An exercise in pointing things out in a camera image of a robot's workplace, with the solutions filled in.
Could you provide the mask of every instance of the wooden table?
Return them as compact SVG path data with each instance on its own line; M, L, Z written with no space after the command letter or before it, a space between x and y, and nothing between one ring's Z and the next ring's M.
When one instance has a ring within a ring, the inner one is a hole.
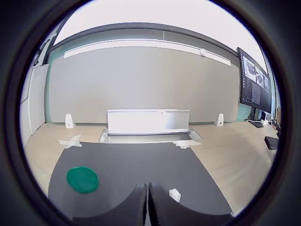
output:
M207 169L225 196L233 212L244 208L263 183L276 150L269 150L264 137L277 138L270 125L256 128L248 122L215 125L191 125L204 140L191 149ZM25 155L45 195L54 167L64 150L58 139L70 140L81 134L79 141L97 143L106 126L43 124L28 140Z

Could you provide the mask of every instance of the black mat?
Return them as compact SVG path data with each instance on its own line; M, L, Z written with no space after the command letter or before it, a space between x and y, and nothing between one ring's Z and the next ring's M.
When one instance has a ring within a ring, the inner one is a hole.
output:
M173 143L98 144L65 149L51 176L48 197L67 217L91 217L120 204L137 183L159 182L168 193L176 188L180 204L206 214L229 214L231 209L202 163L190 149ZM77 166L93 169L99 187L90 194L74 191L66 180Z

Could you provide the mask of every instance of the masking tape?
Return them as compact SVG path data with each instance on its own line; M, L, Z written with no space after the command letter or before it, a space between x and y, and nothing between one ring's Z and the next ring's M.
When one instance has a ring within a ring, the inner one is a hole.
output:
M72 147L72 146L76 146L76 147L82 147L81 143L78 141L79 137L81 136L81 134L76 135L74 137L71 138L71 140L59 140L61 145L66 145L65 149Z
M195 142L194 140L177 140L173 142L176 147L180 147L181 149L186 149L190 145L201 145L202 143Z

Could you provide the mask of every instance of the green lid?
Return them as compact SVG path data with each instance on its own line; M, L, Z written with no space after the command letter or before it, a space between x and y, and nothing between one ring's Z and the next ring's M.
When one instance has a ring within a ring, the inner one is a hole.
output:
M69 170L67 181L75 191L80 193L90 193L98 187L97 174L85 166L78 166Z

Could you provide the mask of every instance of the monitor screen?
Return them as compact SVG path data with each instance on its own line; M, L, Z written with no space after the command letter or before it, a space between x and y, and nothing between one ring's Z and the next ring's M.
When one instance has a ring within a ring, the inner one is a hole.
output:
M271 113L271 80L259 64L241 48L240 60L240 98L242 104Z

